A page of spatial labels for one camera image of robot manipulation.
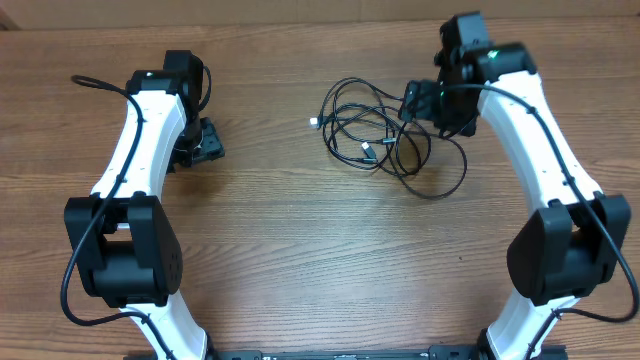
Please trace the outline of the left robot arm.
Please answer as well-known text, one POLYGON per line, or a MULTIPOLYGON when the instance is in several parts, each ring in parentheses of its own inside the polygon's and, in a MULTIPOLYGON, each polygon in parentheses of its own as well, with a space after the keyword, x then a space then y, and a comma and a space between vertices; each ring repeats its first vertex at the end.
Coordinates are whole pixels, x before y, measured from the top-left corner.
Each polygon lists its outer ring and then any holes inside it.
POLYGON ((154 359, 217 358, 179 291, 182 250, 161 203, 176 167, 224 155, 214 125, 200 114, 211 95, 210 70, 189 50, 169 50, 161 69, 137 70, 123 88, 82 75, 71 80, 122 95, 127 109, 100 180, 64 209, 72 247, 60 289, 64 315, 85 327, 130 318, 154 359))

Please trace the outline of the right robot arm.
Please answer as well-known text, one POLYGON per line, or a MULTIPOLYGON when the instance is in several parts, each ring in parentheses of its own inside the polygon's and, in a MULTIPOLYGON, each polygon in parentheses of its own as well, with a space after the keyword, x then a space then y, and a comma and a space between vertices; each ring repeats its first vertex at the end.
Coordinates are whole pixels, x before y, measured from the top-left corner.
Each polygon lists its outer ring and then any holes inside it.
POLYGON ((473 345, 440 345, 434 359, 563 359, 544 341, 579 301, 627 270, 621 247, 631 209, 606 195, 581 166, 547 103, 537 66, 519 43, 498 45, 478 12, 453 16, 439 31, 436 80, 406 87, 399 117, 428 120, 447 135, 493 129, 521 183, 528 219, 507 250, 513 285, 499 317, 473 345))

